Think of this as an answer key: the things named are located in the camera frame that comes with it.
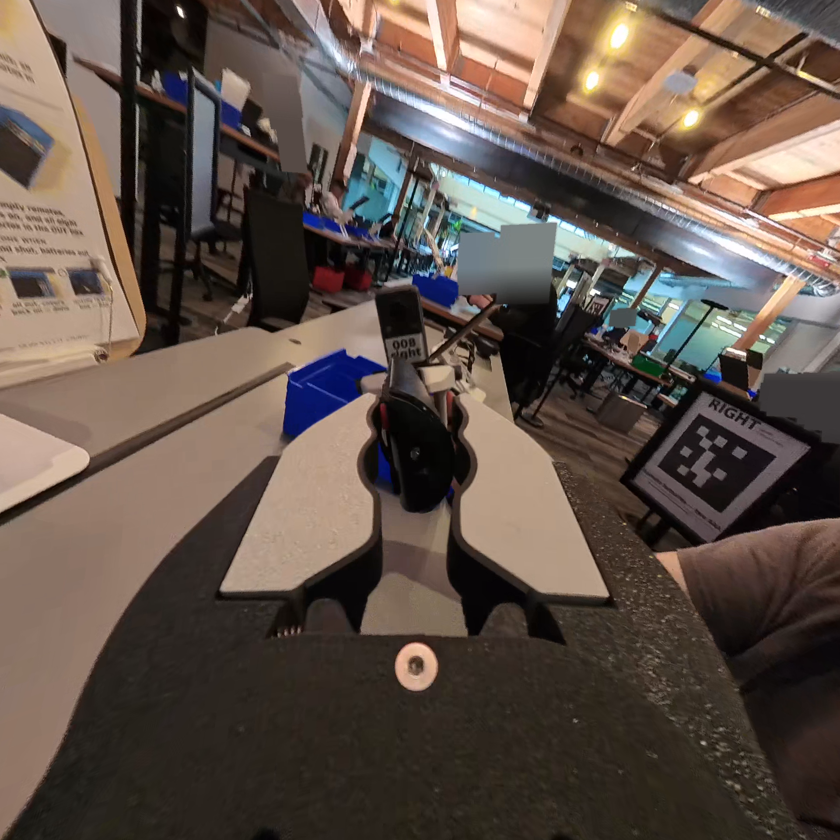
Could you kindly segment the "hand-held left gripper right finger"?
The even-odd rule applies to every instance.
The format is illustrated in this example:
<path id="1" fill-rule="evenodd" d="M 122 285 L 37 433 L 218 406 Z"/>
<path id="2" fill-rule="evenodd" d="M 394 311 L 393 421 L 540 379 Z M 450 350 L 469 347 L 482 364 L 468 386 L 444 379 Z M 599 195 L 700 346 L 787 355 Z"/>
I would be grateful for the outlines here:
<path id="1" fill-rule="evenodd" d="M 543 602 L 604 605 L 610 592 L 551 457 L 516 424 L 459 395 L 469 467 L 451 533 L 464 554 Z"/>

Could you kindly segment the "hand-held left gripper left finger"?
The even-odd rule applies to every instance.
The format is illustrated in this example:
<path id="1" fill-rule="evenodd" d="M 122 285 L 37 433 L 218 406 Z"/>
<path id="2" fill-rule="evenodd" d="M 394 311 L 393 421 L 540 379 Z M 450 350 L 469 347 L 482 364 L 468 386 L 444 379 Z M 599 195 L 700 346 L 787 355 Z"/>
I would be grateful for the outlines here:
<path id="1" fill-rule="evenodd" d="M 377 407 L 376 395 L 361 395 L 286 446 L 220 596 L 297 597 L 353 564 L 382 563 Z"/>

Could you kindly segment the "black remote control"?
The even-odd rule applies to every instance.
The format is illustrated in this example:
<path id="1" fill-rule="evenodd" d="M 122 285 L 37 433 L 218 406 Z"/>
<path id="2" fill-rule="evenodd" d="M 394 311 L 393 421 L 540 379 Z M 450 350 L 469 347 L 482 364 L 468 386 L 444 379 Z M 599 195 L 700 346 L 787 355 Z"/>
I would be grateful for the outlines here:
<path id="1" fill-rule="evenodd" d="M 409 361 L 388 364 L 374 421 L 404 510 L 426 513 L 443 501 L 455 473 L 455 447 L 424 380 Z"/>

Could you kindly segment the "blue plastic bin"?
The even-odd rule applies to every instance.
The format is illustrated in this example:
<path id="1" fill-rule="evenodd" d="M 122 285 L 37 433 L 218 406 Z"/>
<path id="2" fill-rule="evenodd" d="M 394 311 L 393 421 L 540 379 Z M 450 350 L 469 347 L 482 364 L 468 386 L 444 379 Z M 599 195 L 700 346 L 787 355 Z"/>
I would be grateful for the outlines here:
<path id="1" fill-rule="evenodd" d="M 442 274 L 414 274 L 413 286 L 422 298 L 437 304 L 441 308 L 452 308 L 459 297 L 457 281 Z"/>
<path id="2" fill-rule="evenodd" d="M 287 373 L 282 433 L 294 439 L 362 394 L 366 376 L 386 368 L 347 350 L 327 353 Z"/>

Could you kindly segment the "black office chair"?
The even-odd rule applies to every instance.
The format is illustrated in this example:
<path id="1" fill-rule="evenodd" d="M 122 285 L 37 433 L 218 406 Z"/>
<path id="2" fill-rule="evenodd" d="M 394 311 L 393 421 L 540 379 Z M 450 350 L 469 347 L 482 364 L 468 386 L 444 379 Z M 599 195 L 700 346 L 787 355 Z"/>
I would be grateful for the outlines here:
<path id="1" fill-rule="evenodd" d="M 276 333 L 298 325 L 310 295 L 302 207 L 249 191 L 243 247 L 251 289 L 248 326 Z"/>

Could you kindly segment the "black framed tag sign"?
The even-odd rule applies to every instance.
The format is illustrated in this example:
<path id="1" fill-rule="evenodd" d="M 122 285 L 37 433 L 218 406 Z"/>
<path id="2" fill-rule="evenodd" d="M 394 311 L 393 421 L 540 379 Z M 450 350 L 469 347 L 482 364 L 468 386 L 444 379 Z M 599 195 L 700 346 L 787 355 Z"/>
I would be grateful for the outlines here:
<path id="1" fill-rule="evenodd" d="M 645 505 L 636 534 L 650 549 L 669 531 L 697 546 L 768 527 L 829 450 L 790 419 L 699 382 L 629 462 L 621 484 Z"/>

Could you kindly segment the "grey display on stand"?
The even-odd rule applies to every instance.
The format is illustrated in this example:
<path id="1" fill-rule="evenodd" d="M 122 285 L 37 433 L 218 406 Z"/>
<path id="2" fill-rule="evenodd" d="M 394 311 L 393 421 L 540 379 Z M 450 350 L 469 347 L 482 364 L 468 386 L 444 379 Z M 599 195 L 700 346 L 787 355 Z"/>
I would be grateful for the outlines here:
<path id="1" fill-rule="evenodd" d="M 213 291 L 203 265 L 202 245 L 216 235 L 217 158 L 221 101 L 214 85 L 191 68 L 187 76 L 181 212 L 175 248 L 166 336 L 179 342 L 185 273 L 190 270 L 210 301 Z"/>

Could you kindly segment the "white stand base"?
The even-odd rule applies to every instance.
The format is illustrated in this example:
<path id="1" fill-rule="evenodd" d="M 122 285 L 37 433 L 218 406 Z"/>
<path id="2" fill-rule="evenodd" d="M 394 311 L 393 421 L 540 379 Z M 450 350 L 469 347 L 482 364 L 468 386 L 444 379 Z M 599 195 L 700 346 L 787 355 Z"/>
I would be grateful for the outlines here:
<path id="1" fill-rule="evenodd" d="M 89 453 L 12 417 L 1 415 L 1 512 L 79 475 Z"/>

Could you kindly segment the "black pole stand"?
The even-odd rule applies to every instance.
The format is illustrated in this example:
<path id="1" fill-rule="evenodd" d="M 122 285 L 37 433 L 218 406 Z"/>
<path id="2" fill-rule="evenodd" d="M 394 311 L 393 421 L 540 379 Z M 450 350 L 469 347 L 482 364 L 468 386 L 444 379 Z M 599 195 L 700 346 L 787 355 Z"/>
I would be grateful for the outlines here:
<path id="1" fill-rule="evenodd" d="M 135 257 L 139 159 L 141 1 L 120 1 L 120 214 L 129 257 Z"/>

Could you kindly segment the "printed instruction sheet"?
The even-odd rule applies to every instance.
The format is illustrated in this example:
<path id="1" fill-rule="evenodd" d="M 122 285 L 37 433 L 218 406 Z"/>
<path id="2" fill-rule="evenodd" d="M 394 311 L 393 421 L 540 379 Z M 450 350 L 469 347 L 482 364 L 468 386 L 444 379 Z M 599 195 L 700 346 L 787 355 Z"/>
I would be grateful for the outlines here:
<path id="1" fill-rule="evenodd" d="M 117 290 L 77 113 L 32 2 L 1 2 L 2 358 L 103 345 Z"/>

